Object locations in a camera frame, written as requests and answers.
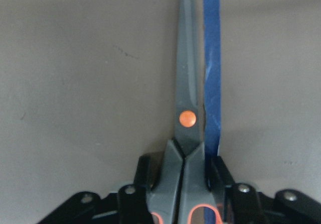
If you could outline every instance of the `silver screw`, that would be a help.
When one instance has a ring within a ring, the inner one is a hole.
[[[295,201],[297,199],[296,195],[293,192],[286,191],[283,194],[284,198],[289,200],[289,201]]]
[[[240,184],[239,185],[239,191],[243,192],[243,193],[247,193],[250,191],[250,187],[248,185],[245,184]]]
[[[128,195],[134,194],[136,192],[136,189],[134,186],[130,185],[125,189],[125,193]]]
[[[93,200],[93,196],[91,194],[84,194],[83,197],[81,198],[81,203],[87,204],[90,203]]]

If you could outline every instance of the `blue strip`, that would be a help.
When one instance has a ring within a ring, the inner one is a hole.
[[[205,25],[205,158],[206,173],[210,159],[218,154],[221,133],[221,29],[220,0],[203,0]],[[212,210],[204,210],[206,224],[215,223]]]

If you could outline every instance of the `screw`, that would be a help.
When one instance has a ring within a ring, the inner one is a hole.
[[[240,184],[239,185],[239,191],[243,192],[243,193],[247,193],[250,191],[250,187],[248,185],[245,184]]]
[[[130,185],[125,189],[125,193],[128,195],[134,194],[136,192],[136,189],[134,186]]]
[[[90,203],[93,200],[93,198],[94,197],[91,194],[84,194],[80,202],[83,204],[87,204]]]
[[[295,201],[297,199],[296,195],[293,192],[286,191],[283,194],[284,198],[289,200],[289,201]]]

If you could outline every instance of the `orange pivot screw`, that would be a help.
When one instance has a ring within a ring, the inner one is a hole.
[[[185,128],[193,127],[196,123],[196,115],[193,111],[186,110],[180,114],[180,123]]]

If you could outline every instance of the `scratch mark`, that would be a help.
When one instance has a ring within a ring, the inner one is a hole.
[[[112,45],[113,48],[115,48],[118,52],[120,52],[121,54],[125,55],[126,57],[130,57],[130,58],[133,58],[135,60],[139,60],[138,57],[135,57],[131,54],[129,54],[128,52],[125,52],[124,49],[122,49],[121,47],[117,46],[117,45]]]
[[[24,115],[22,115],[22,117],[20,118],[20,120],[24,120],[25,116],[26,116],[26,112],[24,112]]]

